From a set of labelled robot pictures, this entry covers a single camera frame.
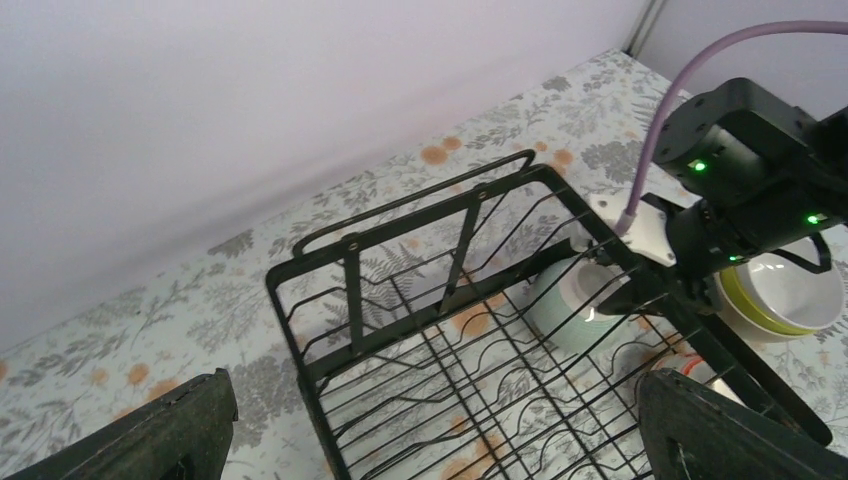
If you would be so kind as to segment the black wire dish rack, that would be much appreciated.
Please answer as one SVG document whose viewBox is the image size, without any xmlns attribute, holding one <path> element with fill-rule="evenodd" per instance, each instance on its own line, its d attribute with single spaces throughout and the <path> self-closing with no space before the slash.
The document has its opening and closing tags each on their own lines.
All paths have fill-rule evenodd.
<svg viewBox="0 0 848 480">
<path fill-rule="evenodd" d="M 705 357 L 753 409 L 830 429 L 715 318 L 699 317 L 594 208 L 525 150 L 297 241 L 265 283 L 337 479 L 647 479 L 637 390 L 658 359 Z M 610 266 L 640 304 L 585 347 L 530 320 L 533 281 Z"/>
</svg>

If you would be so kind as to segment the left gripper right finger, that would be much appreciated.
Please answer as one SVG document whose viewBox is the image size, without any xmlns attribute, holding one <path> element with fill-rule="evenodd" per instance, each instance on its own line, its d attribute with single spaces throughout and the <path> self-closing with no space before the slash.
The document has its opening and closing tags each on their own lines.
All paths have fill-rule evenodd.
<svg viewBox="0 0 848 480">
<path fill-rule="evenodd" d="M 845 479 L 847 458 L 695 382 L 654 370 L 638 386 L 656 479 Z"/>
</svg>

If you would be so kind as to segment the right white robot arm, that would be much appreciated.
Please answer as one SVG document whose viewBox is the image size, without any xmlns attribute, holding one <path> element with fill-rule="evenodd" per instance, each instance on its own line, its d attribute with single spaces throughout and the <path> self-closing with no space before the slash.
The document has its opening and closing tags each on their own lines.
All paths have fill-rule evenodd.
<svg viewBox="0 0 848 480">
<path fill-rule="evenodd" d="M 696 196 L 681 207 L 640 198 L 626 234 L 662 289 L 699 313 L 719 310 L 714 275 L 772 253 L 821 274 L 822 233 L 847 220 L 847 113 L 817 120 L 745 78 L 729 80 L 661 123 L 652 163 Z"/>
</svg>

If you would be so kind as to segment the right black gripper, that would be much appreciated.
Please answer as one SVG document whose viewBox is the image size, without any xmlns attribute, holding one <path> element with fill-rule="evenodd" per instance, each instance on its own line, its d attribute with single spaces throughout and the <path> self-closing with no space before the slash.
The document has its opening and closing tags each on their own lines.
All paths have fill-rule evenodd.
<svg viewBox="0 0 848 480">
<path fill-rule="evenodd" d="M 743 227 L 747 204 L 723 205 L 715 200 L 701 199 L 682 208 L 663 198 L 641 200 L 666 214 L 666 234 L 676 264 L 664 267 L 627 247 L 644 259 L 646 272 L 632 274 L 599 305 L 598 310 L 604 314 L 637 313 L 661 317 L 671 317 L 678 309 L 696 314 L 715 312 L 718 299 L 712 275 L 749 255 L 749 239 Z M 612 227 L 618 238 L 627 232 L 636 217 L 636 210 L 627 211 L 629 205 L 628 199 Z"/>
</svg>

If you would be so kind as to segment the pale green bowl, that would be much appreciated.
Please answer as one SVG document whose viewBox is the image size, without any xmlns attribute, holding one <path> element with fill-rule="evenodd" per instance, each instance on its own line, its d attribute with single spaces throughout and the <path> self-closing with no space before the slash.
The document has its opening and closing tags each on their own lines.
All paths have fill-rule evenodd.
<svg viewBox="0 0 848 480">
<path fill-rule="evenodd" d="M 580 354 L 593 344 L 602 349 L 612 342 L 621 317 L 603 314 L 598 307 L 624 285 L 619 273 L 586 259 L 559 261 L 533 281 L 526 318 L 565 355 Z"/>
</svg>

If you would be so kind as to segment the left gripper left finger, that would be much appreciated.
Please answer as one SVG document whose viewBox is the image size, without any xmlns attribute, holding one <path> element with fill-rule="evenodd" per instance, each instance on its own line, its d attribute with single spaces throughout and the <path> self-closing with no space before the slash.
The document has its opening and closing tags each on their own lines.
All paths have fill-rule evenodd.
<svg viewBox="0 0 848 480">
<path fill-rule="evenodd" d="M 12 479 L 219 479 L 238 420 L 229 372 L 201 374 Z"/>
</svg>

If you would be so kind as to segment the red patterned white bowl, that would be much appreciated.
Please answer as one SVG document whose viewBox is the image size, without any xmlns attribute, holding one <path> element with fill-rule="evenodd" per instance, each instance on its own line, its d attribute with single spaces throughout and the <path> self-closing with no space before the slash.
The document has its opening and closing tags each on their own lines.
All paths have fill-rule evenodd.
<svg viewBox="0 0 848 480">
<path fill-rule="evenodd" d="M 671 369 L 700 384 L 703 384 L 720 395 L 743 405 L 742 400 L 733 392 L 730 386 L 697 354 L 666 355 L 657 360 L 651 367 L 652 371 Z"/>
</svg>

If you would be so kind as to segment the beige bowl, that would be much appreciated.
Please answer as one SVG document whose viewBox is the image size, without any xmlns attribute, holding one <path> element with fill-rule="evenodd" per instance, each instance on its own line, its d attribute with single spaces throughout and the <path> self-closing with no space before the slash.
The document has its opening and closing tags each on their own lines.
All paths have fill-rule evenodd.
<svg viewBox="0 0 848 480">
<path fill-rule="evenodd" d="M 782 343 L 800 339 L 800 336 L 784 335 L 767 330 L 746 317 L 731 301 L 719 280 L 715 280 L 722 307 L 718 316 L 740 338 L 749 342 Z"/>
</svg>

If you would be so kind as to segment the yellow-green bowl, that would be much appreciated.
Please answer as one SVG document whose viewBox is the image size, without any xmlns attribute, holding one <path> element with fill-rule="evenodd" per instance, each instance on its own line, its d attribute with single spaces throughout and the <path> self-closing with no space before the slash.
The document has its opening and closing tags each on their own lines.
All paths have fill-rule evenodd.
<svg viewBox="0 0 848 480">
<path fill-rule="evenodd" d="M 726 269 L 714 275 L 719 280 L 732 303 L 755 324 L 775 333 L 793 336 L 808 336 L 815 330 L 787 325 L 772 319 L 760 308 L 742 288 L 738 275 L 733 269 Z"/>
</svg>

